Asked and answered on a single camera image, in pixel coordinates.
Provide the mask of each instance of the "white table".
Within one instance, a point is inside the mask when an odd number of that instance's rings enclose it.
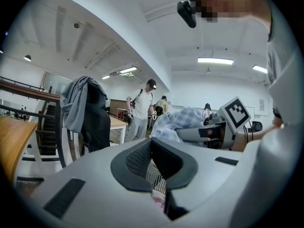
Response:
[[[121,129],[120,130],[120,142],[124,143],[124,136],[125,136],[125,127],[128,125],[128,123],[125,123],[123,121],[120,121],[118,119],[115,119],[114,117],[110,116],[111,120],[111,128],[110,129]]]
[[[117,109],[117,115],[116,115],[116,118],[118,118],[118,113],[121,112],[122,115],[123,115],[123,119],[124,119],[124,114],[125,112],[128,112],[129,110],[126,110],[126,109],[122,109],[122,108],[118,108]]]

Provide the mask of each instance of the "pink object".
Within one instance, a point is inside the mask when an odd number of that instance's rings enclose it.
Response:
[[[159,206],[161,208],[161,210],[163,211],[165,208],[166,196],[161,192],[152,190],[152,198],[153,198],[154,202],[156,203],[156,205]]]

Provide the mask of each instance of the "black camera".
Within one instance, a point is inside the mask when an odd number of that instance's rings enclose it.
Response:
[[[196,27],[195,11],[188,1],[177,4],[177,12],[184,19],[190,28]]]

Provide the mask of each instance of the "cable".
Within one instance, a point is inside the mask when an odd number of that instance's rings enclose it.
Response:
[[[247,132],[247,128],[245,127],[245,130],[246,130],[246,136],[247,136],[247,143],[249,142],[248,141],[248,132]]]
[[[247,143],[246,143],[246,132],[245,132],[245,126],[243,126],[243,130],[244,130],[245,144],[247,144]]]
[[[250,121],[249,121],[249,125],[250,125],[250,128],[251,128],[251,136],[252,136],[252,139],[251,139],[251,141],[253,141],[253,129],[252,129],[252,126],[251,126],[251,123],[250,123]]]

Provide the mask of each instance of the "white wall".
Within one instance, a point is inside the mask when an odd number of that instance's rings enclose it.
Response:
[[[140,55],[138,62],[146,73],[159,78],[165,87],[171,88],[171,66],[167,62],[164,47],[159,35],[148,24],[137,0],[73,1],[118,33]]]
[[[44,69],[40,67],[18,61],[10,57],[2,56],[0,63],[0,76],[31,86],[40,87],[43,73]],[[0,99],[14,104],[24,105],[27,107],[28,111],[33,111],[37,104],[36,99],[12,94],[4,90],[0,90]]]
[[[112,89],[109,93],[109,97],[114,100],[122,100],[125,101],[126,98],[130,95],[132,92],[138,90],[138,93],[140,92],[140,89],[144,89],[146,87],[146,84],[140,84],[140,83],[134,83],[134,82],[121,82],[119,84],[113,84]],[[170,93],[167,92],[167,90],[163,89],[163,87],[157,85],[157,89],[152,91],[154,96],[154,103],[156,103],[158,100],[162,98],[163,95],[170,95]]]
[[[263,86],[221,77],[174,76],[171,111],[179,111],[178,106],[204,108],[206,103],[209,103],[212,109],[218,110],[236,96],[240,97],[245,106],[255,108],[255,121],[261,122],[263,127],[272,123],[272,100]],[[265,101],[263,112],[259,110],[259,99]]]

